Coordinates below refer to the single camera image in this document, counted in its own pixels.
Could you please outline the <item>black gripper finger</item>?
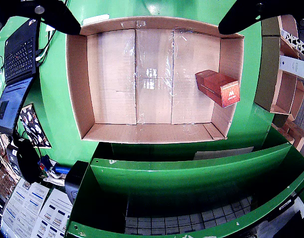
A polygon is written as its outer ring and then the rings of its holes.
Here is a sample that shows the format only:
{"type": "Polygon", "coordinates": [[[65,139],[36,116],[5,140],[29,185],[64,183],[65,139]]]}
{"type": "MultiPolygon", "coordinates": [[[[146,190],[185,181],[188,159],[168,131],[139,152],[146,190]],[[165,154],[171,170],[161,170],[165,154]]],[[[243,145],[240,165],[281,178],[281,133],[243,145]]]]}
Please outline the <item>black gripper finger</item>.
{"type": "Polygon", "coordinates": [[[13,16],[40,20],[69,35],[78,35],[81,30],[79,22],[61,0],[0,0],[0,29],[13,16]]]}
{"type": "Polygon", "coordinates": [[[264,19],[287,14],[304,27],[304,0],[238,0],[220,21],[218,30],[231,35],[264,19]]]}

